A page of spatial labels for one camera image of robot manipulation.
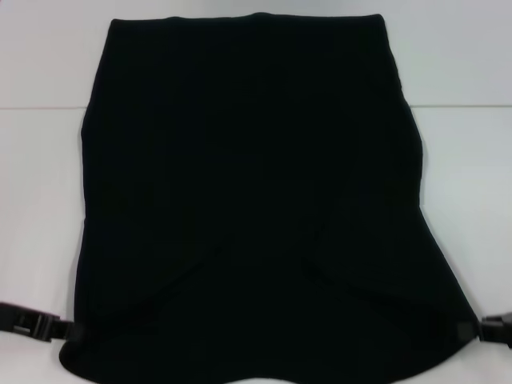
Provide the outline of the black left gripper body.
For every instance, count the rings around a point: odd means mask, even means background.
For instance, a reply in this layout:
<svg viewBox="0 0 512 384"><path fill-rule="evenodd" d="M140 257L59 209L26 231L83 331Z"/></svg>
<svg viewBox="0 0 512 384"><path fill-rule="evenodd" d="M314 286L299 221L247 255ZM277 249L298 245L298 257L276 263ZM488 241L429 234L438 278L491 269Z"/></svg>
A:
<svg viewBox="0 0 512 384"><path fill-rule="evenodd" d="M1 331L16 334L48 334L59 316L23 306L1 303Z"/></svg>

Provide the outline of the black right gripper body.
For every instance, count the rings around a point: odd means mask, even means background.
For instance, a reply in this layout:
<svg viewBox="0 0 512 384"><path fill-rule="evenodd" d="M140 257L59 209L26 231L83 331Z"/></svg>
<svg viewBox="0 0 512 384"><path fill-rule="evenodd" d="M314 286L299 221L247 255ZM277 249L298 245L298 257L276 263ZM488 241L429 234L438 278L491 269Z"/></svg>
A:
<svg viewBox="0 0 512 384"><path fill-rule="evenodd" d="M482 319L482 340L484 342L512 342L511 312L487 316Z"/></svg>

